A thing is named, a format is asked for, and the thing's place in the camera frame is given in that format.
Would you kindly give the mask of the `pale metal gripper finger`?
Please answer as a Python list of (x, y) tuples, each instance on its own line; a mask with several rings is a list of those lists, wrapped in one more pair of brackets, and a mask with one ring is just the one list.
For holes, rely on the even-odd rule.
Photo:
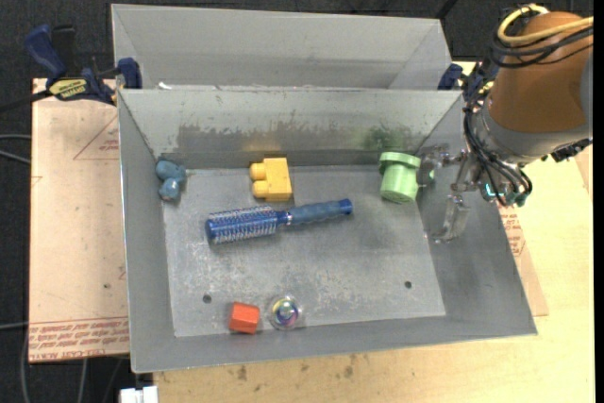
[(449, 147), (447, 144), (424, 146), (418, 155), (420, 166), (417, 169), (416, 181), (419, 185), (430, 185), (435, 180), (436, 172), (447, 165)]
[(459, 238), (465, 231), (469, 212), (463, 193), (451, 189), (446, 198), (443, 224), (432, 234), (432, 240), (435, 243), (450, 243)]

